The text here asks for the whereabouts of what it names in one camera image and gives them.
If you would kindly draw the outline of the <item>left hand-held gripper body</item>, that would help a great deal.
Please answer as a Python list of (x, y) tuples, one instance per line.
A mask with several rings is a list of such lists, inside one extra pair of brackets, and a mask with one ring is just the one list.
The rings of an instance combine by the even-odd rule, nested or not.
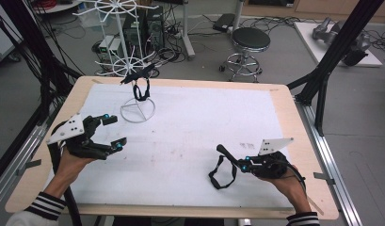
[(81, 158), (93, 158), (106, 160), (111, 147), (95, 143), (91, 138), (96, 129), (102, 124), (106, 125), (109, 119), (107, 114), (82, 118), (80, 113), (71, 116), (67, 121), (60, 123), (54, 130), (46, 143), (50, 148), (54, 144), (64, 141), (70, 154)]

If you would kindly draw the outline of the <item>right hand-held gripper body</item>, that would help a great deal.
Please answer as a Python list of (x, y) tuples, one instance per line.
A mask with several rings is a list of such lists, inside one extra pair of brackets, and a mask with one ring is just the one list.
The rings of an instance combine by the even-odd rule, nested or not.
[(289, 164), (281, 149), (293, 141), (292, 137), (264, 139), (257, 155), (258, 162), (256, 165), (258, 168), (253, 171), (253, 174), (265, 179), (281, 178), (287, 171), (287, 165)]

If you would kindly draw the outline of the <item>white wire display rack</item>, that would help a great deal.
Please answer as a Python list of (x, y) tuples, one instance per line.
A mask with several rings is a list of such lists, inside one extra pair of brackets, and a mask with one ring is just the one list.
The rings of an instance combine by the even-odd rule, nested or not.
[[(136, 0), (79, 0), (82, 3), (91, 3), (92, 7), (86, 9), (81, 13), (77, 13), (77, 16), (81, 16), (83, 14), (87, 14), (91, 11), (97, 11), (99, 14), (99, 20), (101, 23), (105, 22), (109, 16), (115, 16), (117, 21), (118, 30), (120, 33), (120, 40), (123, 50), (122, 58), (114, 58), (110, 56), (110, 63), (108, 66), (111, 68), (111, 73), (122, 76), (122, 79), (125, 78), (126, 75), (131, 73), (136, 73), (148, 65), (149, 56), (143, 56), (139, 54), (136, 56), (135, 51), (132, 50), (131, 54), (128, 54), (126, 41), (124, 39), (124, 35), (122, 32), (122, 24), (120, 21), (120, 16), (125, 14), (132, 15), (132, 11), (138, 8), (146, 8), (146, 6), (139, 5)], [(133, 85), (135, 81), (128, 83), (128, 85), (132, 88), (133, 93)], [(139, 78), (137, 80), (137, 85), (140, 88), (142, 94), (145, 93), (147, 83), (144, 78)], [(129, 100), (125, 101), (120, 106), (120, 114), (121, 116), (128, 122), (131, 123), (141, 123), (149, 120), (155, 113), (155, 102), (151, 99), (151, 96), (146, 100), (139, 102), (135, 99), (134, 93), (133, 97)]]

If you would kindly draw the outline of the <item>person's left hand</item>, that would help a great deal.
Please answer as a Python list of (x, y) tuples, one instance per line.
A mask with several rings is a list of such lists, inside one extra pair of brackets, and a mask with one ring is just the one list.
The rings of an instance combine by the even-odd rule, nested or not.
[(72, 155), (67, 148), (64, 148), (55, 178), (62, 184), (71, 184), (76, 180), (84, 167), (93, 161), (93, 158), (82, 158)]

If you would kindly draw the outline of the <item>person's right hand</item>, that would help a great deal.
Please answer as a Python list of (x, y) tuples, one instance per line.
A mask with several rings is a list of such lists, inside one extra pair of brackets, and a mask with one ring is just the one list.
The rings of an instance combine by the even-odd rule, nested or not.
[(278, 179), (265, 179), (263, 181), (271, 183), (290, 203), (306, 200), (306, 193), (298, 180), (294, 171), (290, 168)]

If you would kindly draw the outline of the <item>white foam mat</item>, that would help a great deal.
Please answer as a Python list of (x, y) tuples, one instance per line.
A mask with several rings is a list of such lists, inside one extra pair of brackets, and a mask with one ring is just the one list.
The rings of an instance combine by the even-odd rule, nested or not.
[(99, 126), (96, 143), (126, 138), (123, 150), (87, 165), (72, 184), (79, 205), (287, 208), (271, 184), (233, 171), (217, 145), (235, 158), (256, 155), (263, 140), (281, 138), (272, 90), (154, 86), (147, 121), (121, 106), (127, 85), (95, 84), (80, 113), (107, 113), (118, 121)]

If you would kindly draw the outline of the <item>white power supply box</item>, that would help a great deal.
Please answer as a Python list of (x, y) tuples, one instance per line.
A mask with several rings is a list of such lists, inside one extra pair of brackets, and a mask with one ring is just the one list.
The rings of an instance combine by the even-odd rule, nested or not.
[(98, 45), (98, 51), (104, 57), (122, 58), (123, 50), (120, 38), (107, 35)]

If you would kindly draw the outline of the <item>thin wooden stick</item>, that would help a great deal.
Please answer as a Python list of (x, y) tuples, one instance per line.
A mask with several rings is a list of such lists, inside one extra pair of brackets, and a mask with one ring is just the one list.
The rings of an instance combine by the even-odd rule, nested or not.
[(321, 216), (324, 216), (324, 211), (319, 207), (319, 205), (317, 205), (311, 198), (310, 196), (307, 196), (307, 200), (309, 202), (309, 204), (311, 205), (311, 207), (313, 207), (315, 209), (315, 211), (320, 214)]

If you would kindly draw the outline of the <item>black computer tower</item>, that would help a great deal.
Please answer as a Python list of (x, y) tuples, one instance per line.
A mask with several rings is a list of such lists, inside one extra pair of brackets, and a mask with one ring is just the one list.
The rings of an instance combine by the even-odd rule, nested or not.
[(164, 10), (156, 8), (138, 8), (127, 15), (122, 26), (124, 39), (131, 47), (138, 48), (144, 57), (153, 51), (165, 47), (164, 44)]

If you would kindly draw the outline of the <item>black round stool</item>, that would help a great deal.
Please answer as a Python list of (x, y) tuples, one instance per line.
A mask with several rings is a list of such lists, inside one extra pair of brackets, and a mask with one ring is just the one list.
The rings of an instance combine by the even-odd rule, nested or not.
[(262, 53), (269, 48), (269, 36), (258, 28), (239, 27), (232, 32), (231, 40), (235, 52), (226, 58), (219, 66), (219, 70), (221, 72), (229, 70), (233, 73), (229, 78), (230, 82), (237, 75), (241, 75), (252, 76), (253, 82), (257, 83), (263, 69), (253, 54)]

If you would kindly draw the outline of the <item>white platform board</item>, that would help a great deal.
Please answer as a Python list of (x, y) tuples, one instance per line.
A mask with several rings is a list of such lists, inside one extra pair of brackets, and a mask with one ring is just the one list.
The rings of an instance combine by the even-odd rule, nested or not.
[[(317, 24), (313, 23), (295, 22), (297, 33), (304, 41), (305, 46), (311, 53), (314, 61), (318, 63), (327, 52), (328, 46), (322, 40), (314, 40), (312, 38), (312, 32), (316, 27)], [(370, 50), (366, 50), (365, 53), (367, 56), (365, 56), (358, 64), (356, 64), (356, 67), (377, 68), (382, 66), (382, 63)]]

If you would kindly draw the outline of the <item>grey metal desk leg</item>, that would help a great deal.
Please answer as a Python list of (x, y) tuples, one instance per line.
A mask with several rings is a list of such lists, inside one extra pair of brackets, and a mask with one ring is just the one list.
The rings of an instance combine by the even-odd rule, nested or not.
[(182, 0), (183, 2), (183, 29), (182, 40), (186, 51), (186, 58), (192, 60), (195, 57), (195, 51), (193, 49), (190, 38), (188, 37), (188, 0)]

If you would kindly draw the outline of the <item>white round table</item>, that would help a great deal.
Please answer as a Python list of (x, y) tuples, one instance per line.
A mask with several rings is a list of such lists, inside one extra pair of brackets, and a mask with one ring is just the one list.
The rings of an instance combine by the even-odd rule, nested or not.
[(35, 0), (32, 9), (38, 14), (50, 14), (77, 8), (80, 4), (79, 0)]

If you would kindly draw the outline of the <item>black flat box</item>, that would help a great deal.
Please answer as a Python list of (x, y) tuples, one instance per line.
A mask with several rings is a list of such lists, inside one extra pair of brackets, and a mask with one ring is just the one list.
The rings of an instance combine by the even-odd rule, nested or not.
[(227, 32), (233, 27), (235, 15), (233, 13), (222, 14), (213, 24), (213, 28), (216, 31)]

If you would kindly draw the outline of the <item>grey metal bracket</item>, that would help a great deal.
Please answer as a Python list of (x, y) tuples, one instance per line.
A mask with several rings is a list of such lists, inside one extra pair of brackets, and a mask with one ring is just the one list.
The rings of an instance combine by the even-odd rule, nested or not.
[(40, 159), (27, 162), (23, 166), (21, 166), (20, 168), (16, 169), (15, 175), (16, 176), (22, 176), (27, 169), (34, 168), (36, 166), (39, 166), (40, 164), (41, 164)]
[(320, 180), (324, 180), (327, 182), (328, 185), (335, 185), (335, 180), (330, 178), (327, 174), (325, 173), (319, 173), (319, 172), (314, 172), (313, 173), (313, 177), (315, 179), (320, 179)]

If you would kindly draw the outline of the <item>aluminium side rail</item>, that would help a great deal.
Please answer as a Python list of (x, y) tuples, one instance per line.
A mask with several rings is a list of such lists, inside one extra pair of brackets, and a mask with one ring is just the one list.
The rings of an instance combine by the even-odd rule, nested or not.
[(16, 176), (16, 169), (33, 161), (32, 157), (41, 145), (49, 127), (50, 124), (47, 122), (34, 126), (29, 133), (25, 134), (25, 140), (20, 142), (20, 147), (15, 149), (16, 154), (0, 176), (0, 203), (9, 193), (14, 182), (23, 176)]
[(343, 216), (347, 226), (363, 226), (328, 142), (314, 126), (315, 113), (313, 108), (309, 105), (303, 105), (297, 100), (295, 100), (295, 104), (323, 173), (335, 180), (335, 185), (328, 185), (328, 187), (336, 201), (338, 212)]

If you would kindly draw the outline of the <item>black metal frame post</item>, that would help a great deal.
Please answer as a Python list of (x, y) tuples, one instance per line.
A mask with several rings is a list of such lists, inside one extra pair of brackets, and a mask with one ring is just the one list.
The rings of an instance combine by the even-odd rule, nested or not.
[(51, 103), (55, 99), (59, 100), (70, 94), (73, 87), (70, 78), (78, 79), (83, 74), (72, 69), (65, 62), (61, 62), (54, 55), (23, 0), (0, 0), (0, 6), (18, 30), (32, 54), (32, 57), (30, 57), (22, 45), (10, 35), (4, 20), (0, 16), (0, 28), (26, 60), (30, 71), (39, 80), (41, 97), (40, 105), (0, 158), (0, 179), (2, 179), (9, 164), (19, 153), (34, 127), (48, 118)]
[(288, 89), (294, 89), (304, 85), (303, 90), (296, 95), (296, 100), (310, 106), (314, 96), (317, 96), (316, 112), (314, 117), (314, 128), (322, 137), (324, 110), (328, 89), (328, 81), (331, 73), (336, 68), (342, 57), (345, 56), (353, 40), (359, 36), (361, 31), (369, 23), (377, 10), (385, 0), (359, 0), (335, 41), (317, 64), (307, 75), (289, 83)]

